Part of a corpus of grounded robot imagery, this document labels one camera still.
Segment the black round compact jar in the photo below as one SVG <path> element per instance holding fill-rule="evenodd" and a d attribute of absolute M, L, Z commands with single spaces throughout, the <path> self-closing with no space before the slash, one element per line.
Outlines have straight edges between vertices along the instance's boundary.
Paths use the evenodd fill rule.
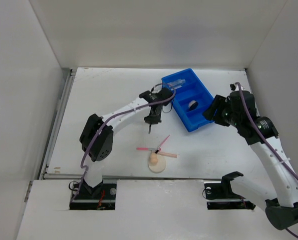
<path fill-rule="evenodd" d="M 188 103 L 188 111 L 195 110 L 199 103 L 196 100 L 192 100 Z"/>

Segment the clear plastic bottle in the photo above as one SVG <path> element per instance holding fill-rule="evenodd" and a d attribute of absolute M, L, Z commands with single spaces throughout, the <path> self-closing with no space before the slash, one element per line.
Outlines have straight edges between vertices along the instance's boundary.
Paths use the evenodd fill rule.
<path fill-rule="evenodd" d="M 177 79 L 175 81 L 167 83 L 167 87 L 171 90 L 176 90 L 178 88 L 181 88 L 186 83 L 186 80 L 183 78 Z"/>

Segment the peach concealer stick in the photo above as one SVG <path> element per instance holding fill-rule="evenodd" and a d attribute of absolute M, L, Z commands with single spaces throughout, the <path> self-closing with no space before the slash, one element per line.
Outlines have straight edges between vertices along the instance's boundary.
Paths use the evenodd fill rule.
<path fill-rule="evenodd" d="M 173 153 L 166 153 L 166 152 L 157 152 L 158 155 L 164 156 L 164 157 L 170 157 L 170 158 L 177 158 L 177 154 L 173 154 Z"/>

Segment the beige makeup sponge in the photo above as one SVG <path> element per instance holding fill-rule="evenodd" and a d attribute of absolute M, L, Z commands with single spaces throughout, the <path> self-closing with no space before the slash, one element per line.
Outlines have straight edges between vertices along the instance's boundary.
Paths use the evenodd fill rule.
<path fill-rule="evenodd" d="M 150 163 L 151 165 L 153 165 L 153 166 L 156 165 L 156 164 L 158 163 L 158 158 L 157 158 L 157 154 L 156 154 L 156 153 L 152 152 L 152 153 L 150 154 L 149 163 Z"/>

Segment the beige round powder puff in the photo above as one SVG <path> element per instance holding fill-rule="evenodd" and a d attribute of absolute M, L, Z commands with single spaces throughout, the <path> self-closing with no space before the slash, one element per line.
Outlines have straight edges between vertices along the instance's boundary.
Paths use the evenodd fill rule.
<path fill-rule="evenodd" d="M 158 163 L 156 165 L 151 165 L 148 162 L 149 170 L 156 174 L 163 172 L 166 168 L 166 160 L 165 160 L 164 156 L 157 155 L 157 158 L 158 158 Z"/>

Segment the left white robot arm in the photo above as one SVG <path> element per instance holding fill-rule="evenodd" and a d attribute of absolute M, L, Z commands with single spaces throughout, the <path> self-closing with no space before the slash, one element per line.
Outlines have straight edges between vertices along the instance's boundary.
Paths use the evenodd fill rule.
<path fill-rule="evenodd" d="M 104 116 L 92 114 L 79 138 L 84 151 L 80 168 L 84 170 L 84 173 L 76 193 L 79 194 L 82 190 L 89 198 L 98 197 L 103 182 L 102 174 L 97 172 L 100 170 L 99 167 L 92 170 L 92 164 L 109 156 L 113 147 L 114 135 L 133 123 L 144 110 L 149 110 L 149 114 L 143 118 L 149 128 L 159 124 L 163 107 L 167 106 L 175 95 L 176 90 L 170 87 L 162 87 L 158 92 L 154 92 L 152 88 L 141 93 L 133 102 L 118 111 Z"/>

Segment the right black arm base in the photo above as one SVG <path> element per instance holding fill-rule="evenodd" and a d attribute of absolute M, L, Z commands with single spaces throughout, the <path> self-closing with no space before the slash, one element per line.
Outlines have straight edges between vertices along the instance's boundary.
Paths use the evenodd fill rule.
<path fill-rule="evenodd" d="M 225 193 L 220 181 L 204 182 L 202 196 L 206 200 L 208 210 L 254 210 L 256 205 L 248 199 Z"/>

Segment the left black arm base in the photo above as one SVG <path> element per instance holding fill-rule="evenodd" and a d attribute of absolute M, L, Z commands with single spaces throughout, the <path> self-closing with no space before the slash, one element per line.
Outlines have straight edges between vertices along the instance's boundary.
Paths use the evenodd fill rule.
<path fill-rule="evenodd" d="M 71 191 L 69 209 L 77 211 L 111 211 L 115 210 L 117 180 L 103 180 L 96 187 L 88 186 L 85 181 L 71 181 L 68 185 Z"/>

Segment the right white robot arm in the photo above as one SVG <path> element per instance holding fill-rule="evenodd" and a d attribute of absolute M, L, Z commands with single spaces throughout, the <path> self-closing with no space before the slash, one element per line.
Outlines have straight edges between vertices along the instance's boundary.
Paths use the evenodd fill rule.
<path fill-rule="evenodd" d="M 298 177 L 273 122 L 257 114 L 254 95 L 246 90 L 233 91 L 228 97 L 216 95 L 202 115 L 218 125 L 235 127 L 261 161 L 274 187 L 270 191 L 234 171 L 210 188 L 209 199 L 246 198 L 265 212 L 276 229 L 287 230 L 297 224 Z"/>

